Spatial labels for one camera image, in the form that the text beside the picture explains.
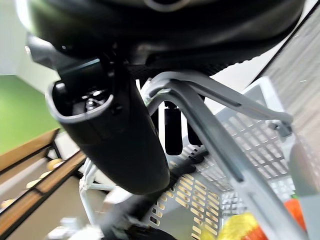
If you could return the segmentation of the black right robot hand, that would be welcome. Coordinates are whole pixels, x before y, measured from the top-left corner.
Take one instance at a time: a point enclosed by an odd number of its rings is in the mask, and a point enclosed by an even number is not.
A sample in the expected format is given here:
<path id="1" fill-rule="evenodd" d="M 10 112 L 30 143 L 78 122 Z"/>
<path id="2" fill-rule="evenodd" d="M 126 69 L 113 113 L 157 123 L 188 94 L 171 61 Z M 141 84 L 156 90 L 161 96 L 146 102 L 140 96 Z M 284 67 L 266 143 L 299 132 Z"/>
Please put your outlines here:
<path id="1" fill-rule="evenodd" d="M 260 120 L 292 122 L 211 76 L 270 50 L 297 25 L 303 0 L 18 0 L 34 62 L 57 71 L 52 116 L 128 192 L 165 189 L 170 172 L 152 114 L 162 89 L 220 155 L 229 140 L 201 97 Z"/>

